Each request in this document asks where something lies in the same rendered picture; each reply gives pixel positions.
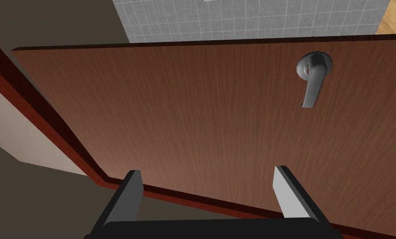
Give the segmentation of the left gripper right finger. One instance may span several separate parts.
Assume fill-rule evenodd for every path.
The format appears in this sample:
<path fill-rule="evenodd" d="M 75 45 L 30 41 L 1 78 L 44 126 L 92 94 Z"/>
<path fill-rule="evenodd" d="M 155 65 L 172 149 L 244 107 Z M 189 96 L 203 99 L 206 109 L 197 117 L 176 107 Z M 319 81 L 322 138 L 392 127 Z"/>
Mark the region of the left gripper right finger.
<path fill-rule="evenodd" d="M 326 216 L 286 166 L 275 166 L 272 187 L 285 218 L 311 218 L 328 222 Z"/>

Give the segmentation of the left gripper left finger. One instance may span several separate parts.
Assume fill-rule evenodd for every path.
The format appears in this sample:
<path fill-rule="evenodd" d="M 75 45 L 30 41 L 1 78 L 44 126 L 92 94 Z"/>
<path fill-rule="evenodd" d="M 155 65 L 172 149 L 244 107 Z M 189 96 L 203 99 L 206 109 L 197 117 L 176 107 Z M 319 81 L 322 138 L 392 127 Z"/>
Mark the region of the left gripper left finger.
<path fill-rule="evenodd" d="M 103 227 L 110 222 L 136 220 L 143 192 L 141 171 L 129 171 L 98 218 L 95 227 Z"/>

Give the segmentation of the brown wooden door leaf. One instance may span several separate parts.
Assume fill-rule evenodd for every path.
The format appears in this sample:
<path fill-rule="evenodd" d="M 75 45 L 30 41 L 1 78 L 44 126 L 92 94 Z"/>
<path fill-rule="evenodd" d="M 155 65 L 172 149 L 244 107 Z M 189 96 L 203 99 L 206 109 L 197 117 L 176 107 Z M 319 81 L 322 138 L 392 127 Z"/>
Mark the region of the brown wooden door leaf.
<path fill-rule="evenodd" d="M 314 51 L 333 67 L 303 108 Z M 396 34 L 12 53 L 110 179 L 278 211 L 285 165 L 331 223 L 396 236 Z"/>

